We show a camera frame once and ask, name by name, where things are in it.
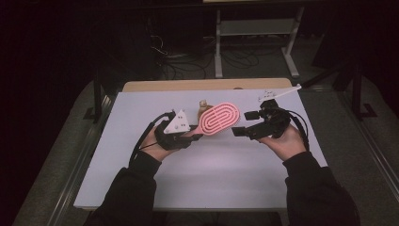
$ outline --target black sleeve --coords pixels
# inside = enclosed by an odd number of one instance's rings
[[[288,170],[287,211],[291,226],[357,226],[359,214],[349,193],[329,168],[320,168],[311,152],[283,162]]]
[[[150,225],[156,182],[153,176],[160,162],[138,152],[129,169],[123,168],[115,177],[103,204],[88,218],[92,225]]]

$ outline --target gray floor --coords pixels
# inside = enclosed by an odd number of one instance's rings
[[[242,56],[251,53],[246,49],[245,52],[224,51],[225,57],[240,62],[232,66],[225,58],[224,78],[287,77],[291,79],[293,85],[303,83],[323,71],[311,66],[320,40],[320,38],[297,39],[292,55],[300,73],[298,79],[290,77],[276,45],[263,45],[262,49],[255,52],[256,57],[243,58]],[[205,76],[207,79],[214,79],[215,65],[212,54],[198,59],[196,63],[207,67],[199,69],[194,66],[190,68],[193,72],[179,71],[176,78],[202,79]],[[247,65],[247,68],[238,69],[238,65],[240,67]],[[363,79],[362,101],[371,104],[378,117],[367,118],[363,122],[355,120],[347,109],[350,89],[347,92],[332,90],[333,78],[334,76],[331,76],[313,89],[299,92],[326,160],[338,180],[352,194],[359,208],[362,225],[397,225],[399,204],[392,192],[395,187],[388,183],[390,178],[382,173],[384,169],[377,164],[378,161],[375,161],[373,145],[370,145],[370,139],[366,139],[364,129],[375,141],[378,150],[386,157],[391,171],[399,172],[397,152],[399,121],[385,105],[374,84],[367,79]],[[92,100],[92,84],[88,84],[76,100],[71,115],[60,131],[14,225],[82,225],[85,221],[88,212],[72,207],[78,186],[68,185],[74,180],[79,184],[83,179],[89,158],[79,164],[76,164],[76,161],[81,156],[82,150],[94,148],[96,134],[93,134],[93,131],[101,132],[101,125],[93,125],[92,120],[83,120],[87,109],[93,107]],[[286,213],[280,214],[284,225],[287,225]]]

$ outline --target white board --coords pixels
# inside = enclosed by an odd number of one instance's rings
[[[91,160],[74,206],[100,206],[120,168],[127,167],[136,141],[156,117],[174,109],[185,110],[197,124],[200,100],[223,102],[240,109],[235,126],[250,126],[244,113],[260,110],[264,89],[122,92]],[[309,127],[311,152],[321,166],[326,160],[311,128],[297,91],[279,97],[280,107],[300,114]],[[231,129],[202,137],[187,149],[167,157],[155,175],[154,209],[278,209],[286,208],[286,168],[265,145],[235,137]]]

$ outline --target dark background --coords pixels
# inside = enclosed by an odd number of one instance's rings
[[[140,4],[82,2],[103,7]],[[202,36],[214,35],[209,34],[214,31],[212,11],[152,15],[149,29],[147,12],[82,12],[73,1],[7,0],[1,1],[0,10],[2,225],[14,220],[75,99],[96,72],[107,94],[115,94],[126,81],[159,77],[151,32],[177,48],[194,48],[190,51],[200,51]],[[392,1],[307,7],[300,33],[326,34],[317,66],[332,67],[355,53],[364,75],[399,115],[397,12]],[[227,15],[237,16],[234,11]],[[257,14],[249,9],[240,16]],[[176,24],[184,29],[176,30]]]

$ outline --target person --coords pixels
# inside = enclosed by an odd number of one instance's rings
[[[154,129],[141,147],[156,143]],[[292,125],[279,138],[263,137],[288,171],[287,213],[291,226],[360,225],[357,207],[337,182],[329,167],[321,168]],[[91,225],[151,225],[156,182],[162,161],[175,151],[155,144],[138,152],[133,164],[123,168],[105,195],[103,204],[85,222]]]

